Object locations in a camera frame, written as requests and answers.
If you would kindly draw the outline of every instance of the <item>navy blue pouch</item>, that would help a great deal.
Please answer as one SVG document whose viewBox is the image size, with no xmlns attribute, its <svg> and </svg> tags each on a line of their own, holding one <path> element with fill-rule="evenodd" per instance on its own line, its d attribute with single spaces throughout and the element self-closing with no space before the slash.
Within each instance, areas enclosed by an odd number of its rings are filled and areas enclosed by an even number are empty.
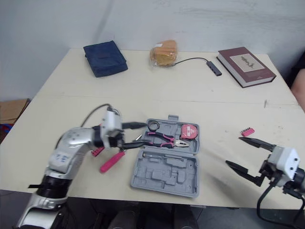
<svg viewBox="0 0 305 229">
<path fill-rule="evenodd" d="M 95 77 L 113 75 L 128 69 L 126 60 L 114 41 L 88 45 L 84 50 Z"/>
</svg>

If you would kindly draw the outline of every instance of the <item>pliers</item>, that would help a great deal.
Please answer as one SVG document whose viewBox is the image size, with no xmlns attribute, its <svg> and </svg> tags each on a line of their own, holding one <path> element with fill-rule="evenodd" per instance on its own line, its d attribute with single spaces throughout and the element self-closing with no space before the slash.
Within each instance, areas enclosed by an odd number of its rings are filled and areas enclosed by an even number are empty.
<svg viewBox="0 0 305 229">
<path fill-rule="evenodd" d="M 166 141 L 165 143 L 160 143 L 160 144 L 153 143 L 153 142 L 147 142 L 146 143 L 147 146 L 166 147 L 166 148 L 169 148 L 169 149 L 172 149 L 175 146 L 176 147 L 189 147 L 190 146 L 185 141 L 175 139 L 175 137 L 172 136 L 172 135 L 165 135 L 165 134 L 160 133 L 160 132 L 146 132 L 146 135 L 157 137 L 157 138 L 160 138 L 160 139 Z"/>
</svg>

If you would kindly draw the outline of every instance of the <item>bread in plastic bag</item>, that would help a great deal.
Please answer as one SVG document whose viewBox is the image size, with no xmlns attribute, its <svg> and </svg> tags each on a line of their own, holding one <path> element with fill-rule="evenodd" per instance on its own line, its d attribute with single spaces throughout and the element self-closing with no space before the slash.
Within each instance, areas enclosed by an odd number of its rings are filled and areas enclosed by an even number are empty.
<svg viewBox="0 0 305 229">
<path fill-rule="evenodd" d="M 154 66 L 173 66 L 177 57 L 177 43 L 174 40 L 159 42 L 151 49 L 150 60 Z"/>
</svg>

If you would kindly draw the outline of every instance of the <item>tabletop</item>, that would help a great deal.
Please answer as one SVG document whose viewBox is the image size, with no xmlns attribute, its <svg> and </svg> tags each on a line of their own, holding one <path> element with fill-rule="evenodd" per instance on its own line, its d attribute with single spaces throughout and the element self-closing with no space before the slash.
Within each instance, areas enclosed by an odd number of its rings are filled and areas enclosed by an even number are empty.
<svg viewBox="0 0 305 229">
<path fill-rule="evenodd" d="M 268 181 L 257 187 L 225 164 L 230 160 L 248 168 L 251 175 L 259 175 L 268 151 L 238 139 L 247 127 L 255 129 L 251 137 L 295 147 L 301 157 L 300 167 L 305 168 L 304 112 L 266 54 L 257 57 L 277 75 L 276 79 L 243 89 L 216 60 L 216 53 L 181 52 L 179 57 L 213 61 L 223 73 L 218 77 L 200 60 L 157 68 L 150 66 L 148 51 L 122 53 L 129 70 L 95 78 L 83 50 L 68 52 L 0 145 L 0 188 L 32 192 L 27 186 L 40 183 L 58 138 L 79 126 L 93 108 L 103 103 L 118 109 L 124 122 L 178 115 L 181 122 L 197 123 L 201 130 L 196 155 L 200 162 L 199 197 L 132 188 L 130 180 L 139 149 L 128 150 L 105 174 L 99 167 L 117 149 L 103 151 L 97 157 L 87 154 L 69 190 L 71 197 L 254 208 Z M 97 111 L 87 126 L 100 123 L 103 114 L 103 109 Z M 141 132 L 127 130 L 126 140 L 133 140 Z M 275 188 L 262 206 L 295 209 L 300 203 Z"/>
</svg>

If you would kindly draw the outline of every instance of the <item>gray tool case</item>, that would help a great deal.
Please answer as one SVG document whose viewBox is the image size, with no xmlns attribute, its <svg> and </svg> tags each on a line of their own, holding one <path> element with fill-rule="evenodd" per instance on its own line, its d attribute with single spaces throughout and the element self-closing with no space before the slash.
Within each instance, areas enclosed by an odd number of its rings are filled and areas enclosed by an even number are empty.
<svg viewBox="0 0 305 229">
<path fill-rule="evenodd" d="M 168 120 L 148 119 L 157 121 L 160 128 L 156 132 L 173 135 L 179 139 L 183 124 L 194 125 L 198 135 L 193 140 L 183 139 L 189 147 L 145 146 L 138 153 L 131 186 L 158 192 L 165 192 L 184 197 L 197 197 L 199 195 L 199 163 L 194 156 L 198 153 L 200 144 L 200 131 L 197 124 L 178 122 L 179 117 L 169 115 Z M 148 139 L 153 143 L 164 143 L 162 139 L 147 136 L 151 132 L 148 127 L 142 135 L 142 139 Z"/>
</svg>

